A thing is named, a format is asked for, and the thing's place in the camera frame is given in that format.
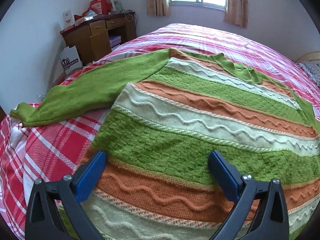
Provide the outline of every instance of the pillow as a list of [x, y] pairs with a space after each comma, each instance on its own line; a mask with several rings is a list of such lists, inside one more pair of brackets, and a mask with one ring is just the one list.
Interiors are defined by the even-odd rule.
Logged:
[[299, 66], [320, 88], [320, 60], [303, 61]]

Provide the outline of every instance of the screw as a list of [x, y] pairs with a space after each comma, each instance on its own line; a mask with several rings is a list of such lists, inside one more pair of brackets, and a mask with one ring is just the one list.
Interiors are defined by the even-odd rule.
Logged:
[[280, 184], [280, 180], [279, 180], [279, 179], [273, 179], [272, 182], [273, 182], [274, 184], [277, 184], [277, 185]]
[[36, 180], [35, 180], [35, 184], [36, 184], [36, 185], [39, 185], [41, 182], [42, 182], [42, 179], [36, 179]]
[[71, 179], [72, 179], [72, 175], [70, 175], [70, 174], [67, 174], [67, 175], [63, 176], [63, 180], [65, 180], [65, 181], [69, 181]]
[[244, 180], [249, 181], [249, 180], [252, 179], [252, 176], [251, 176], [250, 174], [244, 174], [244, 175], [242, 176], [242, 178], [243, 178]]

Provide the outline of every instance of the cable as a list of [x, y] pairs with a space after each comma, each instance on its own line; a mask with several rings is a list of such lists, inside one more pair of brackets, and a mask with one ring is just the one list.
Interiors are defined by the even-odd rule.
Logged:
[[[128, 14], [128, 15], [131, 16], [131, 20], [128, 20], [128, 19], [127, 19], [127, 15], [126, 15], [126, 14]], [[125, 17], [125, 19], [127, 20], [127, 22], [131, 22], [131, 21], [133, 20], [133, 15], [131, 15], [130, 13], [124, 12], [124, 17]]]

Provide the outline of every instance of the wooden desk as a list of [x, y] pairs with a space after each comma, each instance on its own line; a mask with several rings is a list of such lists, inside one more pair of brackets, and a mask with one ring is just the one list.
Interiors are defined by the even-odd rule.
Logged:
[[134, 12], [98, 15], [62, 33], [62, 36], [67, 46], [76, 46], [85, 66], [111, 52], [109, 36], [121, 36], [121, 44], [137, 37]]

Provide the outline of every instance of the pink plaid bedspread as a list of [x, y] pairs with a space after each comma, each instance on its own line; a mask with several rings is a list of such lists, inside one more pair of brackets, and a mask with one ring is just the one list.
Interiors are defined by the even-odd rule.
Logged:
[[[106, 63], [139, 54], [175, 47], [202, 54], [224, 53], [225, 57], [250, 65], [291, 87], [311, 102], [320, 120], [319, 89], [297, 64], [242, 36], [214, 29], [171, 24], [120, 46], [98, 62], [69, 78]], [[0, 130], [0, 214], [19, 239], [24, 239], [26, 210], [36, 178], [59, 180], [73, 173], [104, 122], [108, 111], [90, 111], [56, 124], [25, 128], [20, 120], [6, 117]]]

